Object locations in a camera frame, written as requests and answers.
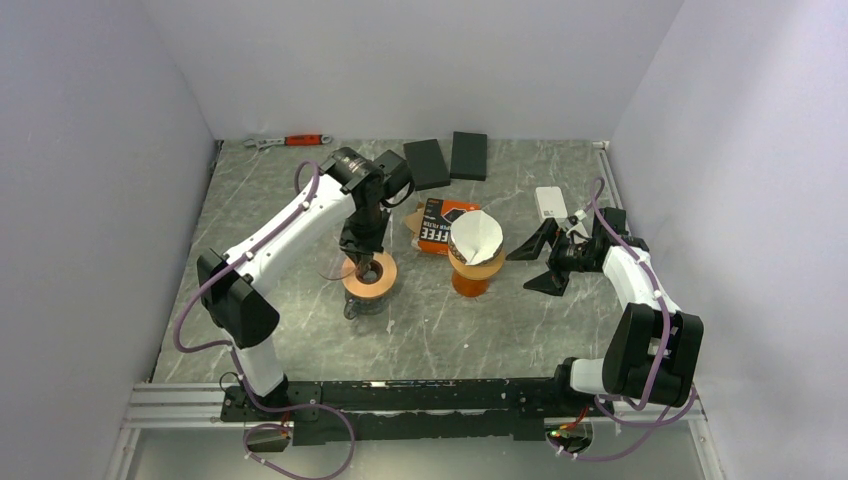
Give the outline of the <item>orange coffee filter box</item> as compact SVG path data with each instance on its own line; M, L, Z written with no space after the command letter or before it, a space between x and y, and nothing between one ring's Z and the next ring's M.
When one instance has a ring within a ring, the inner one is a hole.
M404 225L412 233L411 244L416 250L446 256L453 222L465 213L479 209L480 206L474 203L428 198L404 218Z

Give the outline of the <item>white paper coffee filter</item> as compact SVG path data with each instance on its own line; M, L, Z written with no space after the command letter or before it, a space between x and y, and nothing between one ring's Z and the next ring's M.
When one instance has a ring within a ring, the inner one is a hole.
M452 223L449 245L454 256L464 265L483 265L501 252L502 227L482 210L466 212Z

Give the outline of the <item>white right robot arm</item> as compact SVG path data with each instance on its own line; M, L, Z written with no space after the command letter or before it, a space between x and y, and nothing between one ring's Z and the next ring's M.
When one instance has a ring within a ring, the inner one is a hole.
M527 290L561 296L573 273L601 273L613 285L623 313L603 357L570 357L557 366L551 401L574 415L590 395L628 397L634 402L681 407L691 387L703 338L702 320L670 300L650 265L645 241L626 229L626 212L605 207L590 237L576 243L553 219L514 251L509 261L551 253L546 272L525 282Z

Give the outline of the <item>clear glass jar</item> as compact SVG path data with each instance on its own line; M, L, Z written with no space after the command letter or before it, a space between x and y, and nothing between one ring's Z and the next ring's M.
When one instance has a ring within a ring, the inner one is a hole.
M353 321L359 316L378 315L386 310L390 298L390 293L378 297L365 298L356 296L351 292L345 292L343 316L345 319Z

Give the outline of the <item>orange glass carafe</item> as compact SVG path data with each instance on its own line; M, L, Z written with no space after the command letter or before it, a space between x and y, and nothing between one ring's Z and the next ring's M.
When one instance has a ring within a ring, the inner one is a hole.
M454 290L461 296L475 298L483 295L489 288L493 274L454 270L451 282Z

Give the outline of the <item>clear glass ribbed dripper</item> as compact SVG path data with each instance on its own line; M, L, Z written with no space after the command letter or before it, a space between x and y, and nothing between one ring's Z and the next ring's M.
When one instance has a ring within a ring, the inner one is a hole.
M503 249L503 241L503 233L493 229L459 230L450 237L452 253L468 266L493 262Z

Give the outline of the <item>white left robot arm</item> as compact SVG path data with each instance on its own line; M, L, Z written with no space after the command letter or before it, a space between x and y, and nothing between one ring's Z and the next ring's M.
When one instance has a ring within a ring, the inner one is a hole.
M199 291L193 299L225 333L224 343L251 389L248 407L264 420L279 417L288 402L288 379L272 340L280 314L267 295L308 247L340 226L346 317L385 299L397 280L397 265L383 246L396 205L392 199L414 190L407 161L392 150L369 160L343 147L322 164L304 165L310 179L288 205L226 252L207 250L197 261Z

